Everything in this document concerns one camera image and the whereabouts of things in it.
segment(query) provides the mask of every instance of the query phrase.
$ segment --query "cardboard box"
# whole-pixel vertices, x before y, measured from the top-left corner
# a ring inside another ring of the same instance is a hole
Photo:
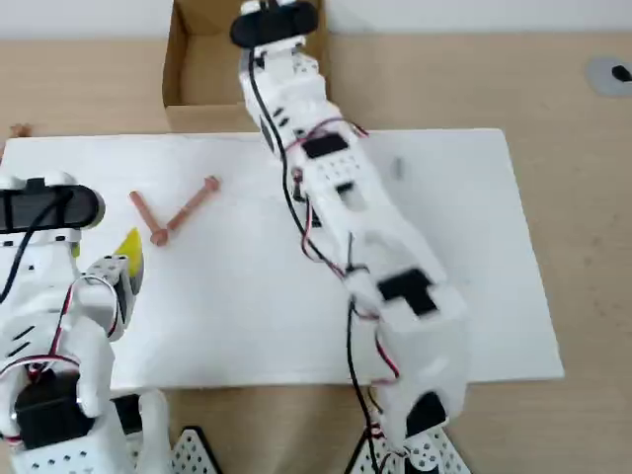
[[[320,12],[318,31],[306,53],[327,73],[325,0],[310,0]],[[163,71],[163,103],[173,131],[256,130],[237,77],[241,49],[230,26],[242,0],[175,0]]]

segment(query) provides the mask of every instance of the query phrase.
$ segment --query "yellow object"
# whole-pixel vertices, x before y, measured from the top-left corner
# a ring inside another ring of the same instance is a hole
[[[115,255],[125,255],[129,258],[129,277],[134,278],[142,274],[142,241],[140,240],[138,229],[133,228],[129,231]]]

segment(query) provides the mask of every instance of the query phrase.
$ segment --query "screw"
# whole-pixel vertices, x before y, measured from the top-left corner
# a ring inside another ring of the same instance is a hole
[[[213,193],[219,190],[219,180],[215,177],[209,176],[204,179],[204,186],[199,190],[195,196],[189,199],[180,212],[167,223],[169,230],[177,230],[185,223],[191,213],[196,210],[201,204]]]
[[[131,193],[129,193],[129,198],[133,202],[136,209],[138,209],[142,220],[145,221],[145,224],[147,224],[147,227],[149,227],[149,230],[151,230],[151,243],[157,247],[162,247],[167,244],[167,242],[169,241],[169,232],[167,231],[167,229],[160,227],[160,224],[158,224],[158,221],[151,213],[149,206],[142,198],[142,196],[138,192],[132,191]]]

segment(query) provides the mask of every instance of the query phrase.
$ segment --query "electrical wire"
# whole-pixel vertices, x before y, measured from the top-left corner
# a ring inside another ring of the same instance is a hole
[[[248,77],[250,79],[250,85],[253,88],[253,93],[255,94],[255,99],[259,104],[259,108],[264,114],[264,118],[269,125],[270,130],[275,136],[276,148],[278,149],[278,154],[280,157],[281,165],[282,165],[282,188],[283,188],[283,197],[285,198],[285,203],[287,204],[287,208],[289,209],[289,213],[292,216],[292,220],[294,224],[300,231],[301,236],[305,235],[305,229],[300,219],[298,218],[298,214],[296,214],[296,209],[294,209],[294,205],[292,203],[292,198],[289,193],[289,187],[287,186],[287,172],[288,172],[288,163],[287,163],[287,154],[285,153],[285,148],[283,146],[283,140],[281,139],[277,126],[273,122],[273,118],[264,103],[264,100],[261,97],[261,93],[259,91],[259,86],[257,85],[257,80],[255,79],[255,51],[253,49],[250,50],[248,56]],[[334,271],[336,265],[331,262],[328,258],[323,255],[323,253],[314,245],[314,243],[308,238],[309,247],[316,253],[318,258],[320,258],[325,264]]]
[[[382,413],[384,413],[384,410],[382,409],[381,405],[377,403],[377,401],[375,400],[372,389],[373,387],[369,385],[368,390],[366,391],[366,395],[368,395],[368,400],[371,402],[373,407],[375,407],[375,410],[377,410],[377,413],[381,415]]]
[[[304,227],[305,232],[303,233],[303,236],[301,238],[300,249],[305,255],[305,257],[307,257],[309,260],[311,260],[315,264],[323,264],[323,263],[326,264],[327,262],[314,258],[309,253],[309,249],[308,249],[309,234],[312,230],[313,221],[314,221],[314,207],[312,203],[310,202],[309,197],[305,199],[305,206],[306,206],[305,227]],[[331,263],[329,268],[332,270],[332,272],[334,272],[336,277],[340,279],[345,277],[345,272],[343,272],[343,270],[338,265],[334,264],[333,262]]]
[[[366,439],[368,442],[368,451],[370,453],[370,459],[371,459],[371,465],[373,467],[373,472],[379,472],[377,458],[375,457],[375,445],[373,444],[373,436],[371,433],[371,416],[368,412],[368,407],[366,406],[366,402],[364,401],[362,390],[360,389],[359,383],[357,382],[356,367],[354,366],[352,328],[353,328],[353,322],[354,322],[354,306],[355,305],[356,305],[356,301],[352,297],[349,300],[349,309],[347,311],[347,365],[349,366],[349,374],[352,378],[352,384],[354,385],[355,395],[357,396],[357,400],[359,401],[359,405],[362,409],[362,414],[364,415],[365,429],[367,432]]]
[[[291,148],[298,146],[302,143],[305,143],[306,141],[309,141],[309,139],[313,138],[313,136],[316,134],[316,132],[318,130],[320,130],[323,126],[329,124],[329,123],[333,123],[336,121],[344,121],[346,123],[348,123],[349,125],[351,125],[354,128],[354,133],[355,135],[359,136],[360,138],[365,138],[368,136],[368,131],[366,131],[364,128],[362,128],[360,125],[358,125],[357,123],[355,123],[354,121],[348,120],[344,117],[333,117],[333,118],[327,118],[319,123],[317,123],[311,130],[309,130],[309,132],[304,135],[301,136],[299,138],[296,138],[294,141],[292,141],[289,145],[287,145],[285,147],[285,151],[289,151]]]
[[[379,466],[379,471],[378,471],[379,474],[382,474],[384,472],[384,469],[386,468],[386,462],[388,461],[389,457],[391,457],[391,453],[387,452],[384,458],[382,459],[382,463]]]
[[[16,367],[30,365],[32,363],[44,364],[44,363],[50,363],[50,362],[65,362],[65,363],[74,365],[75,367],[79,367],[79,362],[77,362],[76,360],[70,357],[66,357],[64,355],[27,355],[25,357],[18,358],[14,360],[13,362],[5,365],[0,370],[0,378],[4,377],[10,370]]]
[[[57,206],[65,201],[68,201],[70,198],[72,198],[72,193],[57,195],[49,205],[41,210],[41,212],[36,216],[36,218],[33,220],[31,225],[25,232],[24,237],[22,238],[22,242],[20,242],[18,250],[16,251],[16,256],[13,259],[13,264],[11,265],[9,275],[7,276],[7,281],[4,285],[4,289],[2,290],[2,293],[0,293],[0,304],[4,303],[4,301],[7,299],[7,296],[9,296],[9,292],[11,291],[13,283],[15,282],[16,275],[18,274],[18,269],[20,268],[20,263],[22,262],[22,258],[24,257],[24,253],[27,250],[27,246],[33,238],[33,235],[36,233],[37,227]]]
[[[377,349],[377,353],[382,358],[382,360],[384,360],[384,363],[388,365],[388,368],[391,369],[391,372],[393,372],[393,376],[395,378],[373,380],[371,383],[381,384],[381,385],[395,383],[399,379],[399,376],[400,376],[399,368],[397,368],[397,365],[395,364],[395,362],[393,362],[393,360],[388,356],[388,354],[386,353],[386,351],[380,344],[379,337],[377,335],[377,329],[375,330],[374,341],[375,341],[375,348]]]
[[[112,315],[112,323],[108,331],[108,339],[112,336],[112,334],[117,329],[117,323],[119,320],[119,296],[117,295],[117,291],[115,290],[115,288],[112,286],[112,284],[109,281],[107,281],[104,278],[101,278],[100,276],[81,275],[78,278],[76,278],[68,286],[68,290],[66,291],[66,295],[64,297],[63,304],[61,305],[61,310],[59,311],[59,316],[57,318],[57,326],[55,328],[54,337],[52,338],[52,342],[50,343],[50,349],[48,350],[49,356],[57,356],[57,351],[59,350],[59,340],[61,339],[61,333],[62,333],[61,323],[63,321],[63,317],[66,314],[68,314],[68,311],[70,310],[70,305],[72,303],[75,285],[79,281],[91,280],[91,279],[96,280],[100,282],[101,284],[104,284],[105,286],[107,286],[113,296],[113,300],[114,300],[113,315]],[[31,381],[37,381],[40,375],[44,373],[45,371],[50,370],[56,361],[57,360],[50,361],[46,365],[41,365],[38,362],[34,362],[31,366],[27,367],[29,379]]]

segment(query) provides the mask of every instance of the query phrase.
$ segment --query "black wire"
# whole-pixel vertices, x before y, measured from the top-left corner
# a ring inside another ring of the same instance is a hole
[[[371,456],[371,465],[375,473],[379,472],[377,464],[377,458],[375,457],[375,446],[373,445],[373,433],[371,432],[371,416],[368,413],[368,407],[364,401],[362,390],[357,383],[356,368],[354,367],[354,355],[352,346],[352,324],[354,321],[354,309],[356,307],[356,301],[352,297],[349,300],[349,310],[347,312],[347,365],[349,366],[349,374],[352,377],[352,384],[354,385],[355,395],[359,401],[359,405],[362,408],[362,414],[364,415],[364,423],[366,424],[366,439],[368,440],[368,451]]]
[[[257,103],[259,104],[261,111],[264,113],[264,117],[266,118],[266,121],[269,124],[269,128],[272,130],[273,135],[275,136],[276,148],[278,148],[280,161],[283,167],[282,185],[283,185],[283,196],[285,197],[285,203],[287,204],[287,208],[289,209],[289,212],[292,215],[292,219],[294,223],[296,224],[296,227],[300,231],[301,235],[304,236],[305,228],[303,227],[303,224],[301,223],[300,219],[298,218],[298,215],[296,214],[296,209],[294,209],[292,198],[289,193],[289,188],[287,186],[288,165],[287,165],[287,154],[285,153],[283,140],[278,134],[277,126],[273,122],[273,118],[270,116],[270,112],[268,112],[268,108],[266,107],[266,104],[264,103],[264,100],[261,97],[261,93],[259,92],[259,86],[257,85],[257,81],[255,80],[255,51],[253,49],[250,50],[249,57],[248,57],[248,76],[250,78],[250,85],[253,88],[253,92],[255,93],[255,98],[257,99]],[[330,268],[335,266],[331,260],[325,257],[325,255],[320,250],[318,250],[318,247],[316,247],[310,239],[307,240],[307,243],[309,244],[310,248],[316,253],[318,258],[324,261]]]
[[[49,205],[47,205],[44,209],[41,210],[41,212],[33,220],[31,225],[27,229],[27,232],[25,233],[24,238],[22,239],[22,242],[20,242],[20,246],[18,247],[18,250],[16,251],[16,256],[13,259],[13,264],[11,265],[9,276],[7,276],[7,282],[4,285],[4,289],[2,290],[2,293],[0,293],[0,304],[4,303],[5,299],[7,299],[7,296],[9,296],[9,292],[11,291],[11,288],[13,287],[13,283],[15,282],[15,279],[16,279],[16,275],[18,274],[18,269],[20,268],[20,262],[22,261],[22,258],[24,257],[24,253],[27,250],[27,246],[29,245],[29,242],[31,241],[33,234],[35,234],[37,231],[37,227],[41,224],[41,222],[44,219],[46,219],[46,217],[58,205],[60,205],[65,200],[70,199],[71,197],[72,197],[72,193],[58,195]]]

